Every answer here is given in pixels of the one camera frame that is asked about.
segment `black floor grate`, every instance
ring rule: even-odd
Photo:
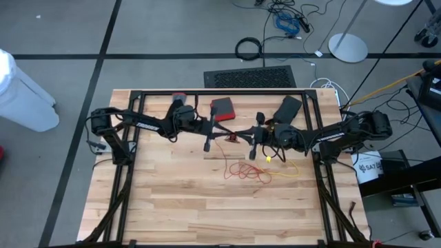
[[[291,66],[204,72],[206,88],[296,87]]]

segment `wheel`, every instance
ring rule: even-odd
[[[434,47],[436,44],[438,43],[438,37],[435,37],[435,39],[429,43],[429,37],[425,37],[422,41],[421,41],[421,45],[425,48],[432,48]]]
[[[420,237],[424,241],[435,238],[435,236],[432,234],[432,231],[430,231],[430,230],[420,232],[418,234],[418,237]]]
[[[423,37],[426,36],[426,32],[427,32],[427,29],[422,29],[421,31],[419,31],[419,32],[415,35],[415,37],[413,38],[413,40],[414,40],[414,41],[420,41]]]

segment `yellow cable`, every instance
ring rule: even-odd
[[[441,63],[441,60],[435,62],[436,65],[438,65],[438,64],[440,64],[440,63]],[[366,99],[368,99],[368,98],[371,98],[373,95],[376,95],[376,94],[380,93],[381,91],[384,91],[384,90],[390,89],[390,88],[392,88],[393,86],[395,86],[395,85],[397,85],[397,84],[403,82],[404,80],[406,80],[406,79],[408,79],[408,78],[411,78],[412,76],[415,76],[415,75],[417,75],[418,73],[421,73],[422,71],[423,71],[423,69],[421,69],[421,70],[419,70],[419,71],[417,71],[417,72],[415,72],[415,73],[413,73],[413,74],[411,74],[411,75],[409,75],[409,76],[406,76],[406,77],[404,77],[404,78],[402,78],[402,79],[398,79],[397,81],[391,83],[390,85],[384,86],[384,87],[382,87],[382,88],[380,88],[380,89],[378,89],[378,90],[376,90],[376,91],[374,91],[374,92],[372,92],[372,93],[370,93],[370,94],[367,94],[366,96],[364,96],[364,97],[362,97],[362,98],[360,98],[360,99],[357,99],[357,100],[353,101],[353,102],[351,103],[351,105],[349,105],[349,106],[355,105],[355,104],[357,104],[357,103],[359,103],[359,102],[362,102],[362,101],[364,101],[364,100],[366,100]]]
[[[285,176],[285,177],[298,177],[298,176],[300,176],[300,170],[298,169],[297,165],[293,161],[289,161],[289,162],[297,169],[297,174],[284,174],[284,173],[280,173],[280,172],[268,172],[267,169],[262,169],[262,167],[260,167],[260,165],[257,162],[256,162],[256,165],[261,172],[268,173],[270,175]]]

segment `white bucket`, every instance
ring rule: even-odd
[[[0,50],[0,116],[37,132],[59,123],[55,100]]]

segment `wooden tabletop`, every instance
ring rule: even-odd
[[[318,89],[317,94],[323,124],[341,121],[334,91]],[[114,90],[110,106],[127,108],[129,95],[130,90]],[[221,97],[225,96],[199,96],[199,114],[209,116],[212,99]],[[231,130],[245,130],[255,125],[257,112],[272,117],[285,96],[229,97],[236,118],[222,124]],[[147,96],[144,114],[163,118],[171,101],[171,96]],[[186,104],[194,105],[194,97],[188,96]],[[312,104],[309,107],[316,127]],[[302,109],[292,125],[306,129]],[[218,145],[212,142],[209,153],[203,151],[204,142],[204,136],[181,133],[178,142],[171,143],[154,132],[141,130],[124,243],[136,239],[138,244],[314,245],[318,239],[325,240],[311,153],[305,157],[289,150],[286,152],[289,162],[284,164],[273,158],[271,163],[266,163],[260,148],[256,160],[248,161],[250,146],[243,141],[235,144],[218,138]],[[109,157],[97,156],[96,161]],[[339,159],[352,165],[348,155],[341,155]],[[225,172],[226,166],[237,162],[293,177],[272,175],[271,182],[265,185],[252,178],[231,176],[225,179],[230,175],[228,170]],[[94,169],[78,240],[87,237],[106,213],[115,169],[111,161]],[[367,219],[354,172],[338,164],[333,165],[333,169],[341,209],[348,215],[350,203],[356,203],[353,217],[368,238]],[[237,170],[237,166],[232,167],[233,172]],[[269,181],[269,176],[262,174],[262,179]],[[337,240],[334,213],[330,207],[328,209]],[[116,237],[118,219],[119,212],[115,214],[111,240]]]

